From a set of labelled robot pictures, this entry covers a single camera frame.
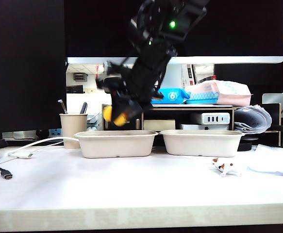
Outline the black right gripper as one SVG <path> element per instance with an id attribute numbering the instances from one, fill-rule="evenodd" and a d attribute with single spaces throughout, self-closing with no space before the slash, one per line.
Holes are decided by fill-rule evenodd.
<path id="1" fill-rule="evenodd" d="M 126 118 L 134 118 L 143 109 L 149 109 L 157 92 L 155 83 L 162 82 L 168 62 L 176 55 L 177 50 L 173 46 L 145 46 L 133 68 L 124 68 L 121 72 L 131 99 L 118 92 L 111 93 L 112 119 L 123 112 Z"/>

